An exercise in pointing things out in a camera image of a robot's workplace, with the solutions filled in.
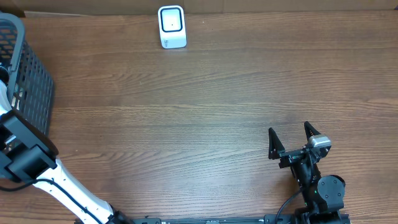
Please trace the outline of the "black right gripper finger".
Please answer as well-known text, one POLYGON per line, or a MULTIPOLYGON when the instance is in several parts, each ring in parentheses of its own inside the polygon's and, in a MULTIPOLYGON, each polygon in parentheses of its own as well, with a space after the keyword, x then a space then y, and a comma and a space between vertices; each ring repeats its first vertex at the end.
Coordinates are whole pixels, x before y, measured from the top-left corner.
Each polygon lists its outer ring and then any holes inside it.
POLYGON ((321 133, 317 131, 308 121, 304 122, 305 134, 309 141, 311 137, 319 136, 321 133))
POLYGON ((269 128, 269 159, 279 159, 285 152, 285 147, 278 138, 276 132, 269 128))

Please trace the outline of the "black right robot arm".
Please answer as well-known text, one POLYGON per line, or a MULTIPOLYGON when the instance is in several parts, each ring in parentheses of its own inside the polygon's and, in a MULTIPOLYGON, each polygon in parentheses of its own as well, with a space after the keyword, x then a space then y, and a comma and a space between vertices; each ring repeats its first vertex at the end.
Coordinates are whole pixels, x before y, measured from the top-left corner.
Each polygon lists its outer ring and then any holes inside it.
POLYGON ((317 162, 331 149, 328 136, 317 131, 308 121, 304 122, 307 143, 300 149, 286 151, 276 132, 269 128, 269 159, 280 160, 279 167, 288 167, 299 190, 288 198, 276 215, 265 217, 271 223, 347 224, 349 215, 340 213, 344 208, 345 181, 338 175, 321 176, 317 162), (282 216, 284 208, 298 195, 305 206, 292 215, 282 216))

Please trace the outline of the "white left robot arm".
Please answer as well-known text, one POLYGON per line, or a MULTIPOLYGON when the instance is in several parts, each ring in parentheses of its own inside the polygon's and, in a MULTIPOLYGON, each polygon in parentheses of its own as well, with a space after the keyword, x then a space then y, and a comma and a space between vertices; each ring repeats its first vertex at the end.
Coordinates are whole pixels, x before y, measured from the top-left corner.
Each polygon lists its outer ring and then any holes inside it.
POLYGON ((78 223, 131 223, 74 178, 52 141, 11 108, 8 83, 9 71, 1 67, 1 178, 23 184, 1 190, 16 192, 33 185, 67 207, 78 223))

